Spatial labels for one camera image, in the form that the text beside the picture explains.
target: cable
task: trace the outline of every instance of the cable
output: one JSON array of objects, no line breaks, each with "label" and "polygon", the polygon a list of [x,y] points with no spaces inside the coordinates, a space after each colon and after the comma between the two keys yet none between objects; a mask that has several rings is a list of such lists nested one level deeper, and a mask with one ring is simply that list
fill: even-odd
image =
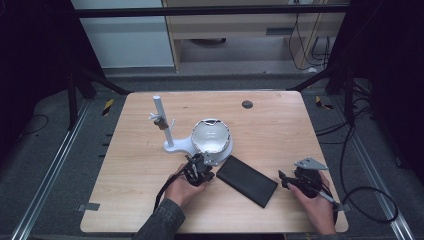
[{"label": "cable", "polygon": [[44,117],[46,119],[46,122],[44,123],[43,126],[39,127],[38,129],[33,130],[33,131],[23,132],[22,135],[36,133],[36,132],[40,131],[41,129],[45,128],[47,126],[47,124],[49,123],[49,118],[44,114],[35,114],[33,117]]},{"label": "cable", "polygon": [[323,144],[323,145],[339,145],[339,144],[343,144],[344,142],[333,142],[333,143],[329,143],[329,142],[318,142],[319,144]]},{"label": "cable", "polygon": [[[399,215],[399,209],[398,209],[398,206],[397,206],[397,204],[396,204],[396,202],[394,201],[394,199],[392,198],[392,197],[390,197],[387,193],[385,193],[385,192],[383,192],[383,191],[381,191],[380,189],[378,189],[378,188],[374,188],[374,187],[369,187],[369,186],[361,186],[361,187],[357,187],[357,188],[355,188],[355,189],[353,189],[353,190],[351,190],[350,192],[347,192],[346,191],[346,186],[345,186],[345,183],[344,183],[344,179],[343,179],[343,159],[344,159],[344,154],[345,154],[345,152],[346,152],[346,146],[347,146],[347,142],[348,142],[348,140],[349,140],[349,135],[351,134],[351,132],[352,132],[352,130],[354,129],[355,127],[354,126],[351,126],[350,128],[349,128],[349,131],[348,131],[348,134],[347,134],[347,136],[346,136],[346,139],[345,139],[345,142],[344,142],[344,145],[343,145],[343,149],[342,149],[342,154],[341,154],[341,157],[340,157],[340,165],[339,165],[339,172],[340,172],[340,182],[341,182],[341,185],[342,185],[342,189],[343,189],[343,191],[344,191],[344,193],[345,193],[345,197],[343,198],[343,200],[342,200],[342,204],[344,205],[345,203],[346,203],[346,201],[347,200],[349,200],[349,202],[360,212],[360,213],[362,213],[365,217],[367,217],[368,219],[371,219],[371,220],[373,220],[373,221],[375,221],[375,222],[378,222],[378,223],[391,223],[391,222],[393,222],[396,218],[397,218],[397,216]],[[379,192],[379,193],[381,193],[381,194],[383,194],[385,197],[387,197],[391,202],[392,202],[392,204],[393,204],[393,206],[394,206],[394,208],[395,208],[395,213],[393,214],[393,217],[392,218],[390,218],[390,219],[378,219],[378,218],[375,218],[375,217],[373,217],[373,216],[371,216],[370,214],[368,214],[368,213],[366,213],[365,211],[363,211],[360,207],[358,207],[358,205],[355,203],[355,202],[353,202],[353,200],[352,199],[350,199],[350,196],[353,194],[353,193],[355,193],[355,192],[357,192],[357,191],[360,191],[360,190],[371,190],[371,191],[376,191],[376,192]]]},{"label": "cable", "polygon": [[370,107],[365,107],[364,109],[361,110],[361,112],[358,112],[358,114],[356,114],[355,119],[362,119],[365,115],[371,113],[371,108]]},{"label": "cable", "polygon": [[[293,31],[292,31],[292,33],[290,34],[290,37],[289,37],[289,51],[290,51],[290,54],[292,56],[292,59],[293,59],[293,62],[294,62],[294,66],[297,68],[297,70],[307,70],[310,67],[320,66],[319,64],[314,64],[314,63],[309,62],[308,58],[306,57],[305,48],[303,46],[302,38],[300,37],[298,21],[299,21],[299,13],[296,13],[296,21],[294,23]],[[296,65],[296,61],[294,61],[294,55],[293,55],[293,52],[291,51],[291,38],[293,36],[293,33],[294,33],[295,29],[297,30],[297,35],[299,36],[299,42],[300,42],[300,45],[302,47],[303,57],[305,58],[306,62],[308,62],[310,64],[310,66],[307,67],[307,68],[299,68]]]},{"label": "cable", "polygon": [[364,96],[370,96],[371,91],[362,86],[361,84],[353,81],[354,86],[358,89],[358,91]]},{"label": "cable", "polygon": [[[364,99],[356,99],[355,101],[354,101],[354,103],[356,103],[357,101],[359,101],[359,100],[364,100]],[[360,114],[362,114],[362,113],[364,113],[365,112],[365,114],[367,114],[368,112],[366,112],[367,110],[369,110],[370,108],[369,107],[364,107],[363,109],[361,109],[361,110],[359,110],[357,113],[355,113],[355,119],[360,119],[360,118],[362,118],[363,116],[360,116]],[[337,131],[337,130],[339,130],[339,129],[341,129],[342,127],[344,127],[344,126],[346,126],[348,124],[348,122],[343,122],[343,123],[339,123],[339,124],[336,124],[336,125],[333,125],[333,126],[330,126],[330,127],[327,127],[327,128],[324,128],[324,129],[320,129],[320,130],[316,130],[315,131],[315,133],[317,133],[316,134],[316,136],[317,137],[319,137],[319,136],[324,136],[324,135],[327,135],[327,134],[330,134],[330,133],[333,133],[333,132],[335,132],[335,131]]]},{"label": "cable", "polygon": [[327,68],[329,56],[330,56],[330,37],[327,37],[327,41],[326,41],[326,44],[325,44],[325,54],[324,54],[324,58],[323,58],[322,63],[321,63],[322,70]]},{"label": "cable", "polygon": [[314,44],[312,45],[312,50],[311,50],[311,56],[313,59],[318,60],[318,61],[322,61],[324,60],[326,57],[328,58],[329,54],[329,47],[327,49],[327,45],[330,43],[330,37],[327,37],[327,44],[326,44],[326,49],[324,51],[324,53],[314,53],[316,45],[318,43],[319,37],[315,38]]},{"label": "cable", "polygon": [[[317,133],[316,136],[318,137],[318,136],[323,136],[323,135],[327,135],[327,134],[333,133],[333,132],[339,130],[340,128],[342,128],[343,126],[346,126],[346,124],[347,124],[347,122],[339,123],[339,124],[336,124],[336,125],[333,125],[333,126],[330,126],[330,127],[324,128],[324,129],[321,129],[321,130],[317,130],[317,131],[315,131],[315,133]],[[331,129],[331,128],[335,128],[335,129],[332,129],[330,131],[323,132],[323,133],[318,133],[318,132],[322,132],[322,131],[325,131],[325,130],[328,130],[328,129]],[[318,143],[319,144],[343,144],[344,142],[335,142],[335,143],[318,142]]]},{"label": "cable", "polygon": [[370,99],[368,97],[363,97],[363,98],[357,98],[353,101],[353,104],[359,102],[359,101],[366,101],[369,103]]},{"label": "cable", "polygon": [[181,176],[182,172],[184,171],[184,169],[186,169],[188,167],[188,165],[191,164],[191,161],[188,161],[187,164],[181,168],[181,170],[179,170],[177,173],[171,175],[170,178],[168,178],[168,180],[166,180],[165,184],[163,185],[163,187],[160,189],[159,193],[156,195],[156,202],[155,202],[155,206],[153,208],[153,212],[156,211],[156,209],[159,206],[159,202],[160,199],[162,198],[163,193],[165,192],[165,190],[169,187],[169,185],[171,185],[179,176]]}]

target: wooden table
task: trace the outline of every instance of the wooden table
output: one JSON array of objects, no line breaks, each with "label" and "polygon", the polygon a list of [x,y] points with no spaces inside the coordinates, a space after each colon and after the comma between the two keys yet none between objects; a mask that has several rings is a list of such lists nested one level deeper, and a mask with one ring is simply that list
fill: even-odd
[{"label": "wooden table", "polygon": [[[174,138],[187,137],[202,119],[218,118],[230,129],[232,154],[279,183],[262,208],[215,177],[184,209],[187,218],[180,233],[314,231],[302,206],[278,178],[278,170],[293,176],[294,162],[308,156],[325,164],[300,93],[231,91],[130,94],[90,198],[100,208],[85,212],[84,232],[138,231],[169,175],[186,162],[184,153],[165,152],[165,134],[148,119],[150,113],[157,113],[154,95],[161,96],[168,121],[175,119]],[[245,100],[253,102],[253,108],[243,108]],[[329,172],[324,174],[332,183]],[[340,213],[336,229],[347,228]]]}]

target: black cable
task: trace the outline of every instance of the black cable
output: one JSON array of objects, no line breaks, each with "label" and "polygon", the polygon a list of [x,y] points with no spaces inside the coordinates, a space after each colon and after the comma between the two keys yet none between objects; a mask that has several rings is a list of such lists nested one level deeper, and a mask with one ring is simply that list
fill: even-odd
[{"label": "black cable", "polygon": [[[289,52],[290,52],[290,54],[292,56],[292,59],[293,59],[293,62],[294,62],[294,66],[297,68],[297,70],[307,70],[310,67],[319,66],[319,64],[314,64],[314,63],[309,62],[308,58],[306,57],[305,47],[303,46],[302,38],[300,37],[298,21],[299,21],[299,13],[296,14],[296,21],[294,23],[293,31],[292,31],[292,33],[290,34],[290,37],[289,37]],[[291,38],[293,36],[293,33],[294,33],[295,29],[297,29],[297,35],[299,36],[299,42],[300,42],[300,45],[302,47],[303,57],[305,58],[306,62],[308,62],[310,64],[310,66],[307,67],[307,68],[299,68],[296,65],[296,61],[294,61],[294,55],[293,55],[293,52],[291,51]]]},{"label": "black cable", "polygon": [[327,68],[328,60],[330,59],[330,37],[327,37],[327,42],[325,44],[325,54],[324,54],[324,68]]},{"label": "black cable", "polygon": [[[346,190],[346,186],[345,186],[344,179],[343,179],[343,159],[344,159],[344,155],[345,155],[345,152],[346,152],[346,146],[347,146],[347,142],[349,140],[349,136],[351,135],[351,132],[352,132],[352,130],[354,130],[354,128],[355,128],[354,126],[351,126],[349,128],[348,134],[347,134],[345,142],[343,144],[342,154],[341,154],[341,157],[340,157],[340,165],[339,165],[340,182],[341,182],[343,192],[345,193],[345,197],[343,198],[342,204],[344,205],[346,203],[346,201],[349,200],[349,202],[352,204],[352,206],[354,206],[360,213],[362,213],[368,219],[371,219],[371,220],[378,222],[378,223],[391,223],[397,218],[397,216],[399,214],[399,209],[398,209],[397,204],[395,203],[394,199],[392,197],[390,197],[387,193],[381,191],[378,188],[369,187],[369,186],[357,187],[357,188],[351,190],[350,192],[347,192],[347,190]],[[376,191],[376,192],[379,192],[379,193],[383,194],[384,196],[386,196],[392,202],[393,206],[395,207],[395,213],[393,214],[393,217],[390,218],[390,219],[378,219],[378,218],[371,216],[370,214],[367,214],[360,207],[358,207],[358,205],[355,202],[353,202],[352,199],[350,199],[350,196],[353,193],[360,191],[360,190]]]},{"label": "black cable", "polygon": [[370,90],[366,89],[365,87],[363,87],[362,85],[360,85],[359,83],[353,81],[353,85],[358,89],[357,91],[360,92],[362,95],[364,96],[370,96],[371,92]]},{"label": "black cable", "polygon": [[339,145],[339,144],[343,144],[344,142],[318,142],[319,144],[323,144],[323,145]]},{"label": "black cable", "polygon": [[371,81],[369,79],[366,79],[366,80],[367,80],[368,88],[362,86],[361,84],[357,83],[356,81],[354,81],[354,84],[355,84],[355,86],[357,86],[358,88],[360,88],[362,91],[370,94],[371,91],[372,91],[372,83],[371,83]]},{"label": "black cable", "polygon": [[317,46],[317,43],[318,43],[318,39],[319,39],[319,37],[316,37],[316,38],[315,38],[314,44],[312,45],[312,49],[311,49],[311,55],[312,55],[312,58],[313,58],[313,59],[315,59],[315,60],[322,60],[322,59],[320,59],[320,58],[316,58],[316,57],[315,57],[315,55],[321,55],[321,54],[315,54],[315,53],[314,53],[314,51],[315,51],[315,47]]},{"label": "black cable", "polygon": [[[367,111],[368,109],[370,109],[370,108],[369,107],[364,107],[363,109],[361,109],[360,111],[358,111],[357,113],[355,113],[355,119],[362,118],[362,116],[361,117],[358,117],[358,116],[360,116],[361,113]],[[324,135],[333,133],[333,132],[341,129],[342,127],[346,126],[347,124],[348,124],[348,122],[339,123],[339,124],[336,124],[336,125],[333,125],[333,126],[324,128],[324,129],[316,130],[315,133],[317,133],[316,134],[317,137],[324,136]]]},{"label": "black cable", "polygon": [[358,90],[358,89],[353,89],[352,92],[355,94],[355,96],[362,95],[362,96],[365,96],[365,97],[370,97],[369,94],[364,93],[363,91]]},{"label": "black cable", "polygon": [[361,110],[361,112],[358,112],[358,114],[356,114],[355,119],[362,119],[365,115],[371,113],[371,108],[370,107],[365,107],[364,109]]},{"label": "black cable", "polygon": [[327,195],[329,195],[330,197],[333,197],[333,195],[331,194],[331,191],[330,191],[330,187],[328,187],[327,185],[325,185],[325,183],[322,183],[322,186],[324,186],[323,188],[322,188],[322,190],[327,194]]},{"label": "black cable", "polygon": [[165,190],[169,187],[169,185],[171,185],[179,176],[181,176],[182,172],[184,171],[185,168],[188,167],[188,165],[191,164],[191,161],[188,161],[188,163],[177,173],[171,175],[170,178],[168,178],[168,180],[166,180],[165,184],[163,185],[163,187],[160,189],[159,193],[156,195],[156,201],[155,201],[155,206],[153,208],[153,212],[156,211],[156,209],[159,206],[159,202],[160,199],[162,198],[163,193],[165,192]]},{"label": "black cable", "polygon": [[49,124],[49,118],[44,114],[35,114],[33,117],[44,117],[46,119],[46,122],[44,123],[43,126],[39,127],[38,129],[35,129],[33,131],[23,132],[22,133],[23,135],[36,133],[36,132],[40,131],[41,129],[45,128],[47,126],[47,124]]},{"label": "black cable", "polygon": [[[347,125],[347,122],[339,123],[339,124],[336,124],[336,125],[333,125],[333,126],[330,126],[330,127],[326,127],[326,128],[324,128],[324,129],[316,130],[316,131],[315,131],[315,133],[322,132],[322,131],[325,131],[325,130],[328,130],[328,129],[331,129],[331,128],[335,128],[335,127],[336,127],[335,129],[330,130],[330,131],[328,131],[328,132],[324,132],[324,133],[318,133],[318,134],[316,134],[316,136],[317,136],[317,137],[318,137],[318,136],[327,135],[327,134],[330,134],[330,133],[333,133],[333,132],[335,132],[335,131],[339,130],[341,127],[346,126],[346,125]],[[344,141],[343,141],[343,142],[334,142],[334,143],[328,143],[328,142],[318,142],[318,143],[319,143],[319,144],[334,144],[334,145],[336,145],[336,144],[343,144],[343,143],[344,143]]]}]

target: white cabinet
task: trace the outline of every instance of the white cabinet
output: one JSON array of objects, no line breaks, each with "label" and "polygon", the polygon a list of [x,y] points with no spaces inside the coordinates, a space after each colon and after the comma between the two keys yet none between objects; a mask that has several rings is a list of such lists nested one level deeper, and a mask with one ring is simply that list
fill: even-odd
[{"label": "white cabinet", "polygon": [[[162,0],[165,7],[228,6],[228,5],[288,5],[289,0]],[[345,3],[349,0],[310,0],[307,3]],[[319,36],[335,37],[343,21],[344,13],[292,14],[235,14],[208,16],[169,16],[171,46],[176,69],[185,39],[239,38],[239,37],[286,37],[290,39],[294,62],[300,68],[308,66],[306,57]],[[280,35],[269,34],[279,30]]]},{"label": "white cabinet", "polygon": [[[72,0],[72,4],[75,9],[162,7],[160,0]],[[174,67],[164,17],[81,18],[81,23],[105,70]]]}]

